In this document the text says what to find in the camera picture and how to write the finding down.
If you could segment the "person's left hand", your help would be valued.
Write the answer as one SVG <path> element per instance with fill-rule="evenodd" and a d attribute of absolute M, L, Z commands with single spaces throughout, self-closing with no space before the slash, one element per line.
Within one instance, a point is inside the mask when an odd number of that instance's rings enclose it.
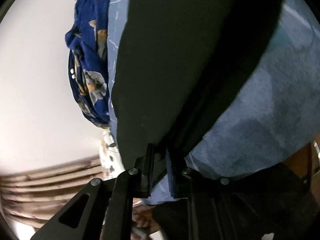
<path fill-rule="evenodd" d="M 155 206 L 140 205 L 135 206 L 132 211 L 132 220 L 138 228 L 141 228 L 149 234 L 160 230 L 159 224 L 154 220 L 152 212 Z"/>

